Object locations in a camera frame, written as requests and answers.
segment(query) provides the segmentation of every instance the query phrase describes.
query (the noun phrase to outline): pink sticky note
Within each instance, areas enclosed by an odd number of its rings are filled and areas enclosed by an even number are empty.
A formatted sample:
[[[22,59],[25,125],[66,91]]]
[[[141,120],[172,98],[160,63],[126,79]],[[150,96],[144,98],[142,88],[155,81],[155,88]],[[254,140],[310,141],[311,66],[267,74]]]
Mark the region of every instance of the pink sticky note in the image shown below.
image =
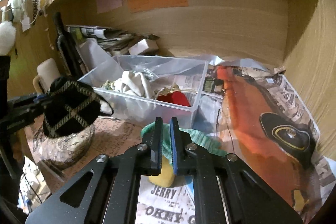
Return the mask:
[[[121,7],[121,0],[96,0],[97,14],[111,11],[115,8]]]

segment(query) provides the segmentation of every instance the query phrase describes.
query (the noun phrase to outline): white mug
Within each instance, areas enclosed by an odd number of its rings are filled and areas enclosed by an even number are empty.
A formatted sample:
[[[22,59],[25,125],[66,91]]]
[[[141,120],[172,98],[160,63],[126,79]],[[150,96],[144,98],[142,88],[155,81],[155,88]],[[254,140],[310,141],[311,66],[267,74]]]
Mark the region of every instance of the white mug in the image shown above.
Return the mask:
[[[33,80],[33,86],[38,93],[43,93],[40,85],[44,92],[47,92],[50,89],[51,83],[61,76],[56,62],[52,58],[49,58],[48,60],[39,64],[36,70],[37,76],[35,76]]]

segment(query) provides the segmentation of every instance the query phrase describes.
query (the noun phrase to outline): clear plastic bin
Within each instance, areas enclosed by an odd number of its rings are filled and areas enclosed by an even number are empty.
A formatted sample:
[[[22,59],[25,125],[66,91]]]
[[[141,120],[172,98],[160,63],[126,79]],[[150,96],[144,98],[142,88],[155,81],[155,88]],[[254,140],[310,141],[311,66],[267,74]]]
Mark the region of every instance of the clear plastic bin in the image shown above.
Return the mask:
[[[84,75],[80,81],[94,87],[114,108],[114,117],[140,124],[149,124],[156,117],[169,123],[177,117],[180,127],[191,128],[198,108],[208,62],[197,59],[159,56],[115,56]],[[191,107],[165,103],[153,99],[127,95],[99,88],[106,80],[115,81],[124,70],[144,72],[152,89],[178,84]]]

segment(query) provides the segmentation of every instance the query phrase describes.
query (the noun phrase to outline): green striped fabric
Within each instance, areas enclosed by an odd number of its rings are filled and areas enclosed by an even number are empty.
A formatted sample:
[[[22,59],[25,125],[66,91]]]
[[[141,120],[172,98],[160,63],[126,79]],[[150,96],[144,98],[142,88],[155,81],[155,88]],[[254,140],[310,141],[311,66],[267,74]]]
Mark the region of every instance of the green striped fabric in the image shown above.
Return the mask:
[[[154,130],[155,122],[145,126],[141,130],[141,137],[144,136],[145,133],[151,132]],[[182,129],[180,130],[187,132],[190,134],[191,140],[193,143],[196,143],[205,149],[207,149],[211,154],[215,154],[218,156],[224,157],[227,152],[221,150],[221,143],[207,136],[204,132],[195,130],[195,129]],[[164,155],[168,160],[170,165],[172,165],[172,157],[171,157],[171,144],[170,144],[170,125],[167,123],[163,124],[163,138],[162,138],[162,155]]]

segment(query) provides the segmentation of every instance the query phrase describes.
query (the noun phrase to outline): mug handle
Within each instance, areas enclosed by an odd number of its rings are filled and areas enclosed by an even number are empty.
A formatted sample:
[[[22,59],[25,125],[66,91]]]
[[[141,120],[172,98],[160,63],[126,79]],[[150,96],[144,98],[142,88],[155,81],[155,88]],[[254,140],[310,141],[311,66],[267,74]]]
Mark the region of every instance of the mug handle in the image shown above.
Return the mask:
[[[40,75],[37,75],[34,77],[33,79],[33,86],[34,86],[34,89],[36,90],[37,93],[43,93],[42,89],[40,88],[40,80],[41,80],[41,76]]]

